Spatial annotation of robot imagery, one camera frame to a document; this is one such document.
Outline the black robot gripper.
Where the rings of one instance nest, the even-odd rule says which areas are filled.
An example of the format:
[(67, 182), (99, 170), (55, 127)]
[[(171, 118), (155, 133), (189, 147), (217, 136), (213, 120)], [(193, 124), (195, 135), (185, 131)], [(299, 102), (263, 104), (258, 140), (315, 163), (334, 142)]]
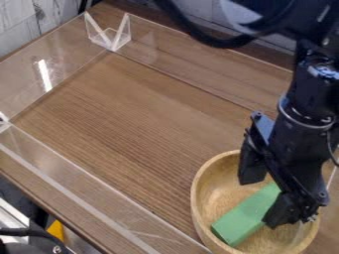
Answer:
[(339, 146), (339, 105), (283, 97), (278, 115), (257, 111), (241, 150), (241, 185), (271, 177), (281, 189), (262, 221), (271, 228), (307, 223), (330, 202), (322, 167)]

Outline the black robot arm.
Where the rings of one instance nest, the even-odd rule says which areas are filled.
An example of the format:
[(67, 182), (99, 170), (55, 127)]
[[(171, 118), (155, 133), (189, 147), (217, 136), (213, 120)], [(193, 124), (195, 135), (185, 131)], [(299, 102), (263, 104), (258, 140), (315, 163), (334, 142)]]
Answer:
[(271, 176), (281, 194), (262, 221), (307, 222), (330, 202), (322, 167), (339, 147), (339, 0), (222, 0), (230, 23), (259, 38), (295, 41), (293, 81), (275, 118), (253, 114), (242, 146), (239, 181)]

